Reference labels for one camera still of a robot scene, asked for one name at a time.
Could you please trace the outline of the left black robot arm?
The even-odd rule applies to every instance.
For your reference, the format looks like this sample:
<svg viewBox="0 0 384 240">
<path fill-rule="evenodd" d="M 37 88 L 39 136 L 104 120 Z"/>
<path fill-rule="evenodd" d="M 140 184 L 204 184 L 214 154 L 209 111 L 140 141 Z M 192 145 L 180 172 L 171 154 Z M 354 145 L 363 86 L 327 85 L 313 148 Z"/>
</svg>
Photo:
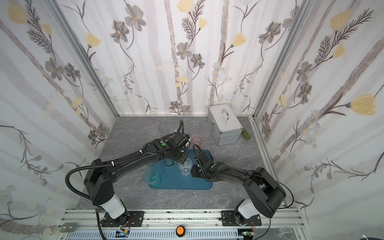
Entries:
<svg viewBox="0 0 384 240">
<path fill-rule="evenodd" d="M 131 219 L 130 213 L 123 202 L 117 197 L 113 183 L 126 174 L 145 165 L 163 160 L 184 163 L 187 159 L 187 148 L 190 137 L 184 132 L 184 123 L 180 120 L 179 128 L 162 138 L 154 139 L 131 154 L 115 160 L 94 160 L 91 165 L 70 170 L 65 177 L 67 187 L 75 194 L 88 199 L 105 214 L 104 224 L 108 227 L 121 227 Z M 77 190 L 70 182 L 70 177 L 76 172 L 87 171 L 84 185 L 87 194 Z"/>
</svg>

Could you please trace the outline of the clear faceted glass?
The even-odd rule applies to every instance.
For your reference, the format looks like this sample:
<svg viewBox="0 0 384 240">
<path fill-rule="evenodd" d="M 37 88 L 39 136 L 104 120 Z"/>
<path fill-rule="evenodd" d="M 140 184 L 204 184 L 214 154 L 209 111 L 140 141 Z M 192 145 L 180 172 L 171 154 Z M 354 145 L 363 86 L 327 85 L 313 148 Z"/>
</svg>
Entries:
<svg viewBox="0 0 384 240">
<path fill-rule="evenodd" d="M 191 174 L 191 170 L 193 167 L 193 161 L 187 158 L 183 164 L 178 164 L 179 170 L 183 176 L 188 176 Z"/>
</svg>

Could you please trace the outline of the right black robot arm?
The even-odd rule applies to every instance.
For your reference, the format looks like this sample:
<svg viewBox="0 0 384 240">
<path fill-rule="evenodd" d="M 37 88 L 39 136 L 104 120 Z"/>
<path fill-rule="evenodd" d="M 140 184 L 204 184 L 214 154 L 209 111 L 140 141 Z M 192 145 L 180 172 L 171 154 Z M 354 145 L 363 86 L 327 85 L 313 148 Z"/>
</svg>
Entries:
<svg viewBox="0 0 384 240">
<path fill-rule="evenodd" d="M 198 163 L 193 166 L 194 178 L 207 182 L 228 182 L 245 189 L 249 199 L 242 200 L 228 218 L 237 225 L 245 226 L 257 215 L 271 219 L 287 196 L 283 184 L 262 167 L 241 170 L 220 161 L 215 162 L 197 144 L 193 145 L 193 152 Z"/>
</svg>

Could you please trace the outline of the teal plastic tray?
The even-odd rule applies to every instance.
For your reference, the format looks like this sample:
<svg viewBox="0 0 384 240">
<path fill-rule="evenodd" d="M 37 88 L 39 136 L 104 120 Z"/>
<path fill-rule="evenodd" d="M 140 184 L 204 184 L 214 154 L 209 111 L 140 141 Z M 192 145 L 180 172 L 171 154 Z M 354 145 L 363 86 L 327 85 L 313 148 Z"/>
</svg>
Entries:
<svg viewBox="0 0 384 240">
<path fill-rule="evenodd" d="M 187 150 L 187 158 L 193 161 L 193 167 L 197 165 L 193 150 Z M 209 190 L 213 183 L 206 182 L 201 178 L 194 178 L 191 174 L 183 176 L 179 170 L 177 162 L 171 160 L 161 160 L 157 163 L 149 164 L 148 168 L 154 168 L 158 171 L 161 183 L 154 189 L 175 189 L 175 190 Z"/>
</svg>

